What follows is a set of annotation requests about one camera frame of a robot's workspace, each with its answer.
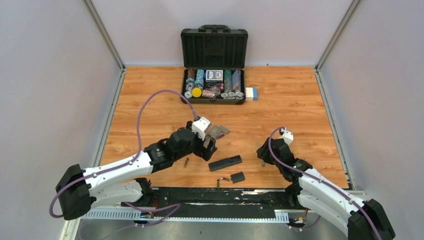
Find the grey remote control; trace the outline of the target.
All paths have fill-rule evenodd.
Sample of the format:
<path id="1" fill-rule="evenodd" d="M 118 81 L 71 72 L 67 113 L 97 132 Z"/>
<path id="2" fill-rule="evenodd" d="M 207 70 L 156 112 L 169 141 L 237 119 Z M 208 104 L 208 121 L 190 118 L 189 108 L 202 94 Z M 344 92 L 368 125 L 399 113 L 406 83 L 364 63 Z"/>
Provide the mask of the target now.
<path id="1" fill-rule="evenodd" d="M 203 146 L 205 148 L 208 147 L 211 139 L 217 139 L 217 137 L 222 133 L 222 130 L 219 126 L 217 125 L 213 125 L 211 126 L 207 131 L 206 131 L 206 135 L 205 135 L 205 140 L 203 143 Z"/>

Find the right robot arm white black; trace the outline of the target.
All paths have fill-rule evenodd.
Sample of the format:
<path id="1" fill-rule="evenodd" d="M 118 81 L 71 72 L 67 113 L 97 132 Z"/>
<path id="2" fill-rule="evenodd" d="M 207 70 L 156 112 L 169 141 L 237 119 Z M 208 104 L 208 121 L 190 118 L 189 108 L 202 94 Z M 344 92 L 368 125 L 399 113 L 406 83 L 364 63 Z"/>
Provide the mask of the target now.
<path id="1" fill-rule="evenodd" d="M 307 161 L 291 152 L 284 138 L 267 138 L 257 157 L 278 168 L 285 180 L 286 204 L 313 210 L 342 231 L 349 240 L 393 240 L 396 233 L 383 206 L 364 200 L 338 187 Z"/>

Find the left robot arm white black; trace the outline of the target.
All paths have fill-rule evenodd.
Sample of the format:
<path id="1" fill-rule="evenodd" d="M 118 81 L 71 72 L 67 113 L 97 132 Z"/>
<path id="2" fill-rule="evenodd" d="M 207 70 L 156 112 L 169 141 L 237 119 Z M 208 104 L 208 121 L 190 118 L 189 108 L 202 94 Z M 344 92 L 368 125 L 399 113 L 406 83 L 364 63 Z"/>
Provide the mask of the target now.
<path id="1" fill-rule="evenodd" d="M 62 213 L 49 213 L 54 218 L 74 220 L 102 205 L 119 202 L 137 202 L 149 206 L 153 201 L 148 180 L 140 176 L 150 175 L 171 167 L 174 162 L 194 154 L 205 161 L 217 150 L 215 140 L 205 144 L 211 122 L 201 117 L 188 121 L 185 127 L 122 160 L 82 169 L 79 164 L 67 168 L 55 187 Z"/>

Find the black battery cover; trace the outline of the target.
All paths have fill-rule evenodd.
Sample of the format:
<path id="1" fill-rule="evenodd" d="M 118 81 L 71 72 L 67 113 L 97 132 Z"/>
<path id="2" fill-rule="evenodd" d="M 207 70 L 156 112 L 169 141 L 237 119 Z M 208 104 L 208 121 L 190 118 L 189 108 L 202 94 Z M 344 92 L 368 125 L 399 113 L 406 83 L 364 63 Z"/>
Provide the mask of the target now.
<path id="1" fill-rule="evenodd" d="M 238 172 L 238 173 L 232 174 L 230 176 L 230 179 L 231 179 L 231 182 L 233 184 L 236 184 L 236 183 L 239 183 L 239 182 L 242 182 L 242 181 L 245 181 L 246 180 L 245 175 L 244 175 L 243 172 Z"/>

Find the grey battery cover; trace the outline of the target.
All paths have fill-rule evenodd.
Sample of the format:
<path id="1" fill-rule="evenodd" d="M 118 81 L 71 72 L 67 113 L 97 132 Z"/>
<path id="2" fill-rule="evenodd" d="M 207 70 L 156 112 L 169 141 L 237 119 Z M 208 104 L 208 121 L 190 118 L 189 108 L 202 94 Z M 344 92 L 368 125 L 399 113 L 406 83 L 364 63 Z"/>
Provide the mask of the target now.
<path id="1" fill-rule="evenodd" d="M 220 125 L 219 128 L 224 134 L 228 134 L 230 132 L 230 130 L 223 125 Z"/>

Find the black remote control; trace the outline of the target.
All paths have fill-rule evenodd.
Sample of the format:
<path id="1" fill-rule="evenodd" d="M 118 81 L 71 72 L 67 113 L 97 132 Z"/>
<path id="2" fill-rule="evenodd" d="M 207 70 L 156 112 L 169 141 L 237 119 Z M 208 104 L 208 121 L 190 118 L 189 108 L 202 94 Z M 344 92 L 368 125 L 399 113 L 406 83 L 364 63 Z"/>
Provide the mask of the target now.
<path id="1" fill-rule="evenodd" d="M 209 170 L 211 172 L 221 170 L 224 168 L 228 168 L 237 164 L 241 164 L 243 162 L 240 155 L 235 155 L 232 157 L 227 157 L 221 160 L 217 160 L 208 164 Z"/>

